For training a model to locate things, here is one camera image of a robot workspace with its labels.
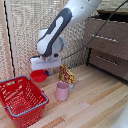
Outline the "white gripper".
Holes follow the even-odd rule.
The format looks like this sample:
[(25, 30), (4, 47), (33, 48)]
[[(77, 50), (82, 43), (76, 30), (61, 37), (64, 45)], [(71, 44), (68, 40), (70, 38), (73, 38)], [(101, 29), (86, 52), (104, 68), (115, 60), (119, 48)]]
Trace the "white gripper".
[[(48, 69), (59, 67), (61, 65), (61, 58), (52, 56), (51, 58), (47, 57), (46, 60), (43, 60), (41, 57), (32, 57), (30, 62), (32, 70)], [(49, 76), (48, 70), (44, 71), (45, 75)]]

